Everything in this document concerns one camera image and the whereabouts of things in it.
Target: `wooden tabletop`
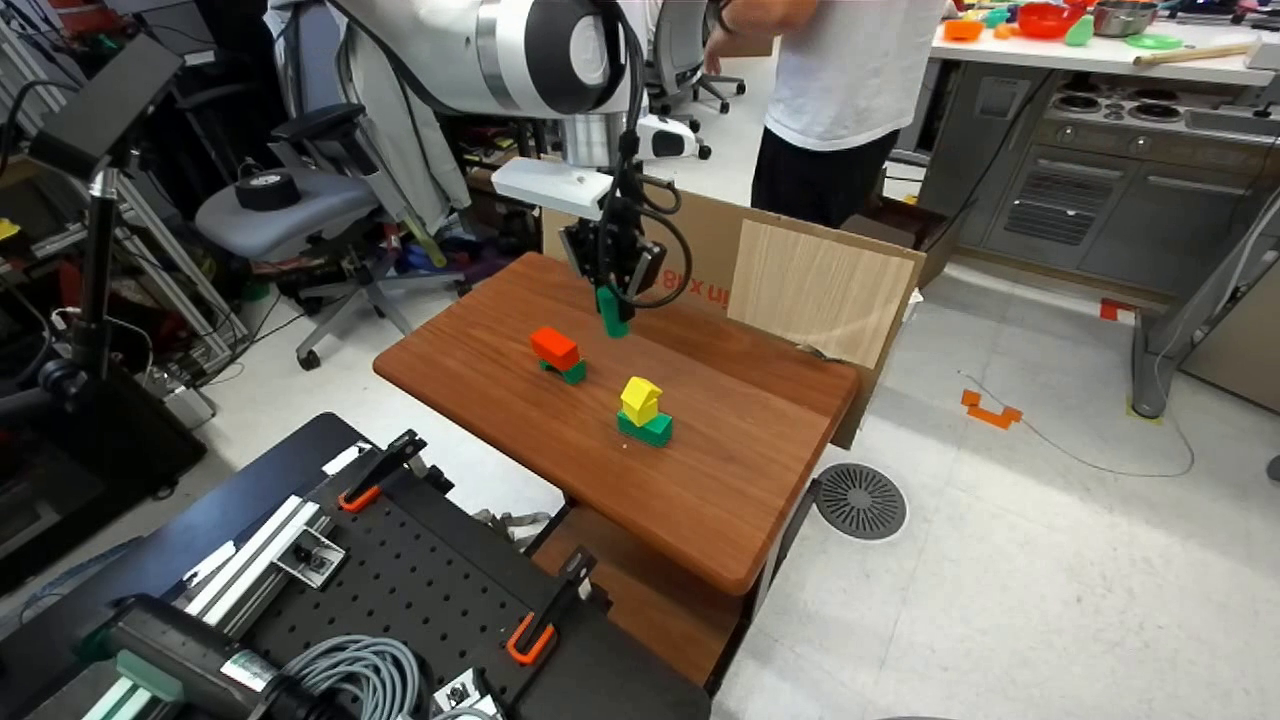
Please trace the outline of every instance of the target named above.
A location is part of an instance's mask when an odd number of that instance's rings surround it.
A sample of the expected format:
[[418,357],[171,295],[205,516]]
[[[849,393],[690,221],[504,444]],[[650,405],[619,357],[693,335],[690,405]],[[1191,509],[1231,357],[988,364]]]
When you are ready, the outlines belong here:
[[[527,335],[546,324],[581,344],[587,384],[541,367]],[[587,281],[546,255],[486,281],[375,357],[375,373],[730,597],[754,593],[855,400],[855,367],[680,304],[607,342]],[[666,388],[667,447],[615,431],[629,376]]]

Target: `white shirt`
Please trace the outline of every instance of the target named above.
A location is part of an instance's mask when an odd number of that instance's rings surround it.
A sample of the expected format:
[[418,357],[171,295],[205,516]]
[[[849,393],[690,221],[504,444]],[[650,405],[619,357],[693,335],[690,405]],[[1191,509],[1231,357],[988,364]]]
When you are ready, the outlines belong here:
[[784,36],[766,126],[808,151],[843,151],[917,117],[928,50],[947,0],[826,0]]

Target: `person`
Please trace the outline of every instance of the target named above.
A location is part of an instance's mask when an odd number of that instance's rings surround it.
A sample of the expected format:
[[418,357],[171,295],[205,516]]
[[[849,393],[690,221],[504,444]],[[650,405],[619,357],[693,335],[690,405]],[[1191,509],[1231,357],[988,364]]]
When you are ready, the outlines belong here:
[[707,72],[732,36],[780,36],[754,208],[842,227],[870,208],[914,126],[947,0],[721,0]]

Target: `floor drain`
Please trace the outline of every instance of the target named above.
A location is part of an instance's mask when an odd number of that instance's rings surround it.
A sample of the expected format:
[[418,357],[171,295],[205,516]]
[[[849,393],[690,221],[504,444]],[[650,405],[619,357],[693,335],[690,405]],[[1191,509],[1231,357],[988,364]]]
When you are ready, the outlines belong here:
[[816,476],[816,511],[843,538],[885,542],[903,527],[910,501],[863,464],[832,464]]

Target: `floor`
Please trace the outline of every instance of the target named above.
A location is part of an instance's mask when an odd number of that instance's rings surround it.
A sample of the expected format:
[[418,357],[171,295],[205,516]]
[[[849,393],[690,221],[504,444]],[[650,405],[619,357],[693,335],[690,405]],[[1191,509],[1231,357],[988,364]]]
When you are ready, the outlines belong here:
[[[747,199],[769,97],[766,63],[730,63],[754,93],[704,113],[714,165],[656,172]],[[914,191],[898,168],[887,191]],[[1280,418],[1181,379],[1165,421],[1124,409],[1128,327],[1079,287],[955,263],[910,315],[853,453],[910,498],[910,527],[880,546],[805,521],[715,717],[1272,717],[1280,684]],[[412,302],[429,322],[443,302]],[[208,384],[213,456],[0,602],[0,618],[85,557],[163,524],[223,473],[318,413],[372,442],[422,429],[466,509],[550,511],[562,493],[372,376],[398,332],[372,315],[298,373],[309,322],[282,304],[265,342]],[[961,409],[975,388],[1016,405],[995,431]]]

